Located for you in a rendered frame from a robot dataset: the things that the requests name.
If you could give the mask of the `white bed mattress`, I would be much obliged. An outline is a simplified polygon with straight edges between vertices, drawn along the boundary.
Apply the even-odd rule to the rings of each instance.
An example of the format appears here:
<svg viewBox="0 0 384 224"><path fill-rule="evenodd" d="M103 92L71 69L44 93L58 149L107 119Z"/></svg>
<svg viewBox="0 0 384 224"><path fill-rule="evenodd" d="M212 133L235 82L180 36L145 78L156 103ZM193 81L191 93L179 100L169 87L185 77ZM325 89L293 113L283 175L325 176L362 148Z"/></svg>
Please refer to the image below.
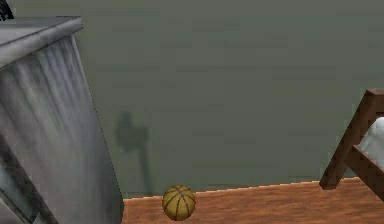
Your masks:
<svg viewBox="0 0 384 224"><path fill-rule="evenodd" d="M384 169L384 117L379 117L362 138L360 149Z"/></svg>

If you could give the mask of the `brown wooden bed frame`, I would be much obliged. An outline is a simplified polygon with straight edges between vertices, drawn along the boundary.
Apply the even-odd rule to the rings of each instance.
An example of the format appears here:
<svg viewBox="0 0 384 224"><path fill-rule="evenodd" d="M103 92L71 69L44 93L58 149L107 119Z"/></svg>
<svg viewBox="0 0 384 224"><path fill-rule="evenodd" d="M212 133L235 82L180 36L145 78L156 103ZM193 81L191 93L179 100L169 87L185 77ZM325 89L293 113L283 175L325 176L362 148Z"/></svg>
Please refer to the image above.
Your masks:
<svg viewBox="0 0 384 224"><path fill-rule="evenodd" d="M374 122L384 115L384 89L367 89L347 126L319 185L333 190L350 168L384 202L384 168L359 146Z"/></svg>

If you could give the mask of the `orange basketball with black stripes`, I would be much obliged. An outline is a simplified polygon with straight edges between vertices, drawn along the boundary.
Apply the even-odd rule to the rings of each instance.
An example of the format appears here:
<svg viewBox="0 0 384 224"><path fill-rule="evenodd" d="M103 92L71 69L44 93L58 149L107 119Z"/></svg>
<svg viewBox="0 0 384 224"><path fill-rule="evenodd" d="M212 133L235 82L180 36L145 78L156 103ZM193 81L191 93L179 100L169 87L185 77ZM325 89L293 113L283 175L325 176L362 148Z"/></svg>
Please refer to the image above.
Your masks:
<svg viewBox="0 0 384 224"><path fill-rule="evenodd" d="M185 185L173 185L163 195L162 208L173 221L188 219L195 210L196 199L192 190Z"/></svg>

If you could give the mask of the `black object on cabinet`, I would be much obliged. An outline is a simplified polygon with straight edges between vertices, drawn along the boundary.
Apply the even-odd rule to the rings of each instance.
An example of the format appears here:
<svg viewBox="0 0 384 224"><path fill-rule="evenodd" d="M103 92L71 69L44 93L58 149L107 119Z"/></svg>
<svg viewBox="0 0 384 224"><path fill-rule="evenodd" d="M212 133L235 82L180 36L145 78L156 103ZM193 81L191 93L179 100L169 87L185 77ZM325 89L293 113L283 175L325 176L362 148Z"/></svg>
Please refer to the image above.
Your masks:
<svg viewBox="0 0 384 224"><path fill-rule="evenodd" d="M0 21L13 19L13 13L6 0L0 0Z"/></svg>

